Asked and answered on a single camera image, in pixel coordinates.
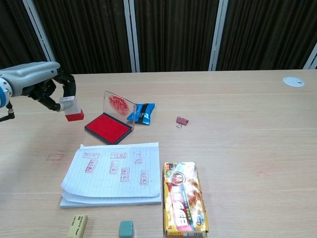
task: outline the transparent lid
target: transparent lid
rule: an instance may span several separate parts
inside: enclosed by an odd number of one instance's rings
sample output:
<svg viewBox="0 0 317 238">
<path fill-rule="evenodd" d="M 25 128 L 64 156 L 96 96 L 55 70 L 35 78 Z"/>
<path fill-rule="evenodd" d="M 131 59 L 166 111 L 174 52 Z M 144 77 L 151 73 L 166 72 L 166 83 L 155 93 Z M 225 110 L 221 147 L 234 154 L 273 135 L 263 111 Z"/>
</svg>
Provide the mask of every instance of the transparent lid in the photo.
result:
<svg viewBox="0 0 317 238">
<path fill-rule="evenodd" d="M 104 113 L 134 129 L 136 104 L 109 91 L 104 94 Z"/>
</svg>

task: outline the red stamp mark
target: red stamp mark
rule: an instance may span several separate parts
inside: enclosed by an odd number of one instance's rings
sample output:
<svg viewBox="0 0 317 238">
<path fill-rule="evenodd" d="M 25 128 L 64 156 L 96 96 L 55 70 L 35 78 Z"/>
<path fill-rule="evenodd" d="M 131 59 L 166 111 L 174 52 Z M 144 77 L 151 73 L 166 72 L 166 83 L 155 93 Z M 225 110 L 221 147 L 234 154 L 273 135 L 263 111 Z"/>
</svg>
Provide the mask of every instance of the red stamp mark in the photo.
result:
<svg viewBox="0 0 317 238">
<path fill-rule="evenodd" d="M 130 172 L 129 168 L 122 168 L 121 169 L 121 178 L 120 178 L 121 182 L 129 181 L 129 172 Z"/>
<path fill-rule="evenodd" d="M 116 175 L 117 171 L 118 171 L 118 165 L 119 165 L 119 161 L 118 160 L 112 160 L 110 168 L 109 168 L 109 174 Z"/>
<path fill-rule="evenodd" d="M 110 154 L 111 159 L 125 159 L 127 157 L 127 153 L 114 153 Z"/>
<path fill-rule="evenodd" d="M 82 157 L 86 159 L 96 160 L 97 158 L 99 158 L 99 154 L 98 153 L 84 153 Z"/>
<path fill-rule="evenodd" d="M 49 154 L 46 161 L 56 161 L 61 160 L 62 158 L 64 158 L 63 154 Z"/>
<path fill-rule="evenodd" d="M 126 116 L 130 111 L 128 104 L 123 98 L 111 96 L 109 97 L 109 103 L 111 107 L 122 116 Z"/>
<path fill-rule="evenodd" d="M 94 172 L 96 164 L 97 164 L 97 160 L 90 160 L 88 166 L 85 169 L 85 172 L 92 174 Z"/>
<path fill-rule="evenodd" d="M 140 177 L 140 185 L 148 185 L 149 183 L 149 171 L 142 170 L 141 177 Z"/>
<path fill-rule="evenodd" d="M 142 163 L 142 156 L 141 151 L 134 153 L 134 164 L 141 164 Z"/>
</svg>

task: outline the teal eraser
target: teal eraser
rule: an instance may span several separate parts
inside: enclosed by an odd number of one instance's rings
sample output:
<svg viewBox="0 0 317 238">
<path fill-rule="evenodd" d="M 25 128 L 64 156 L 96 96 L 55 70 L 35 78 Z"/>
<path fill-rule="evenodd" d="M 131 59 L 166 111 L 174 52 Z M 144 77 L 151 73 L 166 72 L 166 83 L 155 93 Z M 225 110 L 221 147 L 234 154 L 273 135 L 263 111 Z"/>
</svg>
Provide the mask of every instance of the teal eraser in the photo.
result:
<svg viewBox="0 0 317 238">
<path fill-rule="evenodd" d="M 134 238 L 134 228 L 132 221 L 122 221 L 119 228 L 120 238 Z"/>
</svg>

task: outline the colorful package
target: colorful package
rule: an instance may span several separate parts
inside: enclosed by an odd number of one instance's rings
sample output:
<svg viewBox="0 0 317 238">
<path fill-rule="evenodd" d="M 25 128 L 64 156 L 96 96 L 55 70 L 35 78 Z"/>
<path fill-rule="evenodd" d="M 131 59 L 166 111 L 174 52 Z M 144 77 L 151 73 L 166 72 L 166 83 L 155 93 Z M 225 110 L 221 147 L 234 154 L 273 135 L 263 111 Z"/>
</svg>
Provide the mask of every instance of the colorful package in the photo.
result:
<svg viewBox="0 0 317 238">
<path fill-rule="evenodd" d="M 168 237 L 204 237 L 209 231 L 194 162 L 165 163 L 164 230 Z"/>
<path fill-rule="evenodd" d="M 155 107 L 155 103 L 136 104 L 137 112 L 135 115 L 135 122 L 149 125 L 151 122 L 151 113 Z M 127 120 L 133 120 L 133 115 L 130 114 Z"/>
</svg>

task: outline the robotic arm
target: robotic arm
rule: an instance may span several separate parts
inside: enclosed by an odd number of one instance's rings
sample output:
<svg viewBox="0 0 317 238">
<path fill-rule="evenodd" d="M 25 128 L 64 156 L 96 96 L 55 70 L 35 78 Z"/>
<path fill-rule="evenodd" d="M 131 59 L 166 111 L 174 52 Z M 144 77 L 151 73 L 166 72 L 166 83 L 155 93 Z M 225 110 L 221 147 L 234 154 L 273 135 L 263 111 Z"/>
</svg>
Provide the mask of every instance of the robotic arm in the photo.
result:
<svg viewBox="0 0 317 238">
<path fill-rule="evenodd" d="M 0 121 L 13 119 L 11 97 L 28 96 L 39 101 L 48 109 L 61 112 L 73 106 L 72 103 L 56 103 L 50 95 L 56 86 L 63 84 L 64 97 L 75 96 L 76 84 L 72 75 L 63 73 L 57 62 L 33 62 L 0 70 L 0 108 L 6 106 L 8 115 Z"/>
</svg>

